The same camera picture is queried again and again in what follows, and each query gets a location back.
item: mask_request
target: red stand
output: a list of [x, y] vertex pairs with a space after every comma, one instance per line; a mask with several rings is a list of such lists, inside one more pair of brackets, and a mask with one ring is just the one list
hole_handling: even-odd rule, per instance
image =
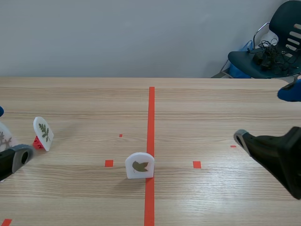
[[43, 145], [42, 143], [40, 142], [40, 140], [38, 139], [38, 136], [36, 136], [32, 146], [35, 148], [35, 149], [43, 149]]

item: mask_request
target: black chair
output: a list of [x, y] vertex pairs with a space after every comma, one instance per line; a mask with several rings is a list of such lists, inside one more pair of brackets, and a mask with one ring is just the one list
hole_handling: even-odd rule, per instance
[[[262, 70], [260, 65], [257, 65], [252, 59], [255, 52], [262, 52], [261, 48], [255, 49], [255, 36], [266, 25], [269, 24], [269, 29], [273, 31], [279, 38], [277, 49], [283, 49], [292, 56], [288, 58], [291, 67], [288, 71], [275, 74], [273, 70]], [[274, 14], [270, 23], [262, 26], [254, 35], [253, 38], [254, 50], [248, 52], [230, 52], [228, 55], [229, 61], [239, 70], [256, 79], [271, 79], [294, 76], [294, 82], [301, 74], [301, 1], [288, 1], [282, 4]]]

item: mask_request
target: plant illustration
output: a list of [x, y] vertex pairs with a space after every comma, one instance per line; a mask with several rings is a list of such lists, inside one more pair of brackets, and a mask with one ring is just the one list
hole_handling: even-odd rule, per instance
[[137, 163], [136, 161], [133, 162], [134, 173], [135, 173], [135, 170], [138, 172], [147, 172], [148, 170], [145, 167], [147, 167], [148, 164], [149, 164], [148, 162], [143, 162], [140, 164]]
[[9, 145], [9, 143], [11, 142], [11, 138], [6, 140], [4, 139], [4, 135], [3, 132], [0, 133], [0, 147], [2, 145], [5, 145], [5, 149], [10, 148], [11, 146]]
[[43, 138], [46, 137], [46, 142], [48, 142], [48, 140], [51, 141], [50, 138], [49, 138], [49, 136], [48, 136], [49, 128], [46, 128], [46, 125], [40, 124], [40, 123], [39, 123], [39, 128], [40, 128], [41, 131], [44, 133], [44, 134], [43, 134]]

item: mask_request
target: wooden table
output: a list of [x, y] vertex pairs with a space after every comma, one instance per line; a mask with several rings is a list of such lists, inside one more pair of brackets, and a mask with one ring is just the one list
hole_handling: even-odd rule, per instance
[[[295, 200], [235, 145], [233, 134], [283, 135], [301, 126], [301, 103], [277, 98], [280, 80], [0, 78], [1, 121], [32, 144], [35, 116], [55, 138], [0, 184], [0, 223], [143, 226], [145, 179], [124, 161], [146, 152], [155, 95], [157, 226], [300, 226]], [[105, 168], [105, 160], [114, 160]], [[201, 161], [202, 169], [194, 169]]]

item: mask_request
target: chair backrest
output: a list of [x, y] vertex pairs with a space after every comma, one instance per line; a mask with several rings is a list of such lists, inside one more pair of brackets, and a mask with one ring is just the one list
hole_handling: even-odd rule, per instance
[[269, 29], [279, 38], [278, 45], [301, 49], [301, 1], [288, 1], [274, 14]]

